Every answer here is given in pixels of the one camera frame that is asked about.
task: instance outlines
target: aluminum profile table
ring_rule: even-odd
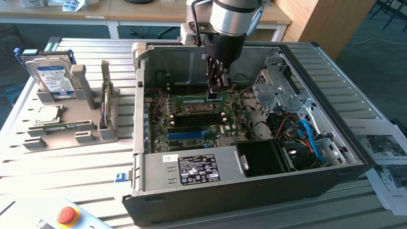
[[[20,195],[49,193],[69,199],[113,228],[136,229],[117,193],[116,172],[132,167],[132,132],[136,74],[131,49],[137,40],[63,39],[56,50],[72,49],[87,65],[91,87],[101,85],[100,62],[109,61],[111,79],[120,89],[120,139],[113,144],[11,155],[1,150],[0,208]],[[288,47],[327,95],[341,117],[384,118],[319,47],[288,43]],[[29,79],[0,137],[13,134],[27,116],[36,85]],[[317,198],[247,209],[148,228],[407,228],[407,217],[382,207],[365,176],[336,185]]]

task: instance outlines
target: blue hard drive label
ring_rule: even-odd
[[[40,66],[37,67],[37,70],[43,82],[47,85],[48,91],[52,94],[60,97],[68,97],[69,94],[73,94],[73,87],[71,80],[68,79],[68,72],[63,66]]]
[[[37,67],[39,71],[51,71],[51,70],[63,70],[63,66],[44,66],[44,67]]]

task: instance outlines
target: table leg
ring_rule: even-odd
[[[108,33],[111,39],[119,39],[117,31],[119,21],[107,21]]]
[[[280,42],[283,40],[283,36],[287,30],[287,25],[281,24],[279,25],[277,29],[273,32],[273,36],[272,36],[272,42]]]

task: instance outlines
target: barcode sticker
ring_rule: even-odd
[[[177,154],[163,155],[163,162],[177,161]]]

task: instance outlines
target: blue cable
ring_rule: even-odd
[[[316,144],[315,144],[315,142],[313,142],[312,130],[311,130],[311,127],[309,127],[308,122],[307,122],[305,120],[300,119],[300,120],[299,120],[299,124],[303,124],[303,126],[304,126],[305,129],[307,129],[309,144],[311,144],[311,147],[312,147],[312,150],[313,150],[313,152],[315,152],[316,157],[321,160],[321,162],[325,162],[325,159],[324,159],[324,157],[323,157],[323,155],[321,155],[321,153],[320,153],[320,150],[319,150],[319,148],[317,148],[317,146],[316,146]],[[300,136],[300,138],[303,138],[303,139],[305,138],[305,136],[304,136],[301,130],[299,130],[299,136]]]

